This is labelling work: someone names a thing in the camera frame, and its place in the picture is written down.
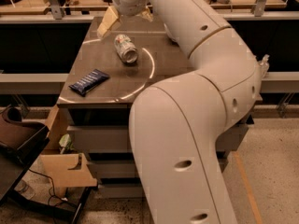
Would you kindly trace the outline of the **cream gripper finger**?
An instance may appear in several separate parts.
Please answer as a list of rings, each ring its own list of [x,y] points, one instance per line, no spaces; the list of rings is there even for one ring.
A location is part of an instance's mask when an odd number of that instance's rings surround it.
[[[139,13],[139,16],[146,21],[153,22],[153,16],[148,7],[144,7]]]
[[[99,38],[107,37],[113,30],[121,26],[121,20],[118,10],[114,6],[109,6],[97,28]]]

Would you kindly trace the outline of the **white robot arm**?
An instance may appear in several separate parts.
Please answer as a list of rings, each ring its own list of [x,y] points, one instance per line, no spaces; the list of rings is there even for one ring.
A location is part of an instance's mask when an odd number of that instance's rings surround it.
[[[237,224],[216,155],[217,138],[252,109],[261,68],[204,0],[112,0],[98,34],[152,4],[193,70],[144,89],[129,136],[155,224]]]

